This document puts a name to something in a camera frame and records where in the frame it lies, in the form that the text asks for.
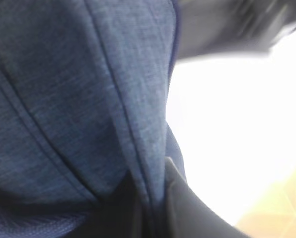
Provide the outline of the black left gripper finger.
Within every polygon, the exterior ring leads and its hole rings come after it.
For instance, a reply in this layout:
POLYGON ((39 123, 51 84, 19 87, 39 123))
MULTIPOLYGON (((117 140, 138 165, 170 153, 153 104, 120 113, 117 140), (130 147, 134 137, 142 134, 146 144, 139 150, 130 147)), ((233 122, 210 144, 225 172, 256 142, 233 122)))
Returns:
POLYGON ((239 237, 239 230, 215 214, 191 190, 169 157, 165 159, 165 181, 169 237, 239 237))

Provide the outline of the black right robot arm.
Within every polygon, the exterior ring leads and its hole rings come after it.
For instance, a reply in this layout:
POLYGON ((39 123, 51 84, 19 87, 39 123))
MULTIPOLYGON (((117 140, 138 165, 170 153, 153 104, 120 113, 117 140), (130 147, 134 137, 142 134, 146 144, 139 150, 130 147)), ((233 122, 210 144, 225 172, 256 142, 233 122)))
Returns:
POLYGON ((296 30, 296 0, 180 0, 178 59, 266 53, 296 30))

